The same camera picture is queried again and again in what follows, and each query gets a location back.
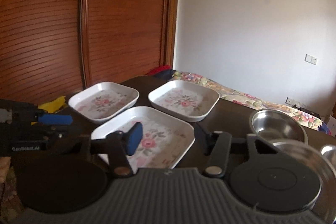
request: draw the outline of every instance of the light switch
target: light switch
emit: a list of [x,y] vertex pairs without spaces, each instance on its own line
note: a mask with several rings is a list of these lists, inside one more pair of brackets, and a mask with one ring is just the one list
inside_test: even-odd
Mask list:
[[305,61],[306,61],[306,62],[308,62],[308,63],[311,63],[311,59],[312,59],[312,56],[311,56],[311,55],[308,55],[308,54],[306,54]]
[[311,64],[313,64],[313,65],[316,65],[316,63],[317,63],[317,58],[316,57],[313,57],[313,56],[311,56],[311,55],[309,55],[309,54],[306,54],[306,58],[304,59],[306,62],[308,62],[308,63],[311,63]]

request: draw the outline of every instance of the wooden door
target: wooden door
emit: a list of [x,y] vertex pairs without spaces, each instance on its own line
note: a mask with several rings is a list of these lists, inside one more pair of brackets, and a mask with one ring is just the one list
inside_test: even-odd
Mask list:
[[78,0],[0,0],[0,97],[41,103],[82,89]]
[[335,103],[334,108],[333,108],[333,117],[336,119],[336,103]]
[[168,0],[82,0],[88,86],[122,82],[164,62]]
[[168,2],[167,39],[165,47],[165,64],[173,67],[175,32],[177,19],[177,0]]

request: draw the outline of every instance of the round black disc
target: round black disc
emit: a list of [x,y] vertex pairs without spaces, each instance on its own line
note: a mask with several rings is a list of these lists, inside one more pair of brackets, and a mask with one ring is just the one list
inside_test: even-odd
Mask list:
[[280,153],[258,155],[239,165],[231,173],[229,182],[243,202],[275,213],[310,208],[321,189],[317,174]]
[[96,201],[107,185],[95,164],[69,155],[42,157],[17,174],[17,193],[26,206],[44,213],[66,213]]

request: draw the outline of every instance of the red cloth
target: red cloth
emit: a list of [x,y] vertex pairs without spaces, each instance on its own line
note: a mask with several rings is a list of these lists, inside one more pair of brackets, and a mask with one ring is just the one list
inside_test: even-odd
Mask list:
[[171,67],[169,65],[163,65],[163,66],[160,66],[160,67],[157,67],[157,68],[151,70],[146,75],[152,76],[152,75],[155,75],[155,74],[157,74],[157,73],[159,73],[161,71],[167,70],[167,69],[171,69]]

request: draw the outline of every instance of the floral bedspread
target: floral bedspread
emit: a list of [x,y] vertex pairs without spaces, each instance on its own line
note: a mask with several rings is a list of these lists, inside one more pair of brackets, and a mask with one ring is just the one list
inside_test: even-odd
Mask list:
[[[300,110],[297,110],[295,108],[292,108],[286,105],[271,103],[271,102],[259,99],[257,97],[251,96],[249,94],[227,88],[201,75],[197,75],[197,74],[189,73],[189,72],[176,71],[174,73],[172,80],[190,81],[198,85],[206,86],[208,88],[211,88],[217,91],[222,99],[234,102],[239,105],[247,106],[247,107],[250,107],[256,110],[264,109],[264,108],[279,110],[293,117],[302,126],[309,127],[315,130],[319,130],[319,127],[322,127],[323,125],[322,120],[308,113],[302,112]],[[321,131],[324,131],[325,133],[330,134],[329,130],[321,130]]]
[[16,177],[13,167],[9,169],[6,181],[0,185],[0,196],[2,196],[0,222],[8,223],[16,218],[24,209],[16,193]]

